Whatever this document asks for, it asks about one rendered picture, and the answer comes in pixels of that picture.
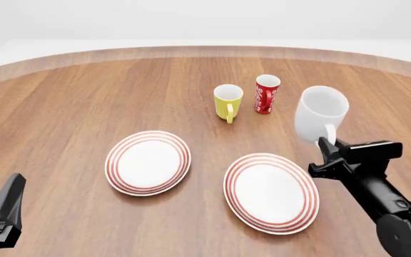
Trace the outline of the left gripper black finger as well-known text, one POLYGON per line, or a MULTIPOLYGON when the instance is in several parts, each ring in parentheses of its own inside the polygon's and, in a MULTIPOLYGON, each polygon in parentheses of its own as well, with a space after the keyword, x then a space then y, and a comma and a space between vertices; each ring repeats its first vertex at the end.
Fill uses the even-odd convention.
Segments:
POLYGON ((5 226, 13 226, 19 231, 21 224, 21 202, 26 179, 20 173, 14 173, 0 190, 0 231, 5 226))

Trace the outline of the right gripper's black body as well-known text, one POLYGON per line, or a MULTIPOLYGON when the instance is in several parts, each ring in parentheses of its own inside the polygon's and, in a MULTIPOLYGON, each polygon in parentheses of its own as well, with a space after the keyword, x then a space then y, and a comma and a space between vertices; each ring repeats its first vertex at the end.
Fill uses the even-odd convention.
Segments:
POLYGON ((313 178, 333 179, 346 184, 371 178, 386 179, 387 167, 388 160, 349 164, 344 158, 339 158, 322 165, 310 163, 308 173, 313 178))

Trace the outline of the white plate with red rings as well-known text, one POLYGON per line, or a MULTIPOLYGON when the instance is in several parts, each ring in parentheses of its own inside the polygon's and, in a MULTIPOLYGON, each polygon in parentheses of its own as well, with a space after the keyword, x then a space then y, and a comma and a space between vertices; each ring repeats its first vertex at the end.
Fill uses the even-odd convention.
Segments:
POLYGON ((273 235, 304 231, 320 207, 310 175, 272 153, 251 153, 234 161, 225 173, 223 193, 242 222, 273 235))
POLYGON ((187 175, 192 156, 186 142, 165 131, 127 136, 107 155, 107 181, 130 196, 153 196, 176 186, 187 175))

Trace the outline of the red mug with white pattern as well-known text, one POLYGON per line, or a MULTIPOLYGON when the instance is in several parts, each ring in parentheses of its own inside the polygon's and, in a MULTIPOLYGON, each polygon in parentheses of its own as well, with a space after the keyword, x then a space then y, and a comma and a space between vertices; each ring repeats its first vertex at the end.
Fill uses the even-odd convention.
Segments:
POLYGON ((272 111, 281 80, 274 75, 262 74, 256 78, 254 109, 259 114, 272 111))

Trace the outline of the yellow and white mug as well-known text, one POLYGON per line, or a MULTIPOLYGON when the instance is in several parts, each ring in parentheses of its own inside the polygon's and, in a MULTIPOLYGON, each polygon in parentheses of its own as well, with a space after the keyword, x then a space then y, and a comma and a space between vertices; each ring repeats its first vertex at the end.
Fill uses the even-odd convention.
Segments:
POLYGON ((213 95, 216 115, 231 124, 238 115, 243 99, 242 88, 232 84, 223 84, 213 90, 213 95))

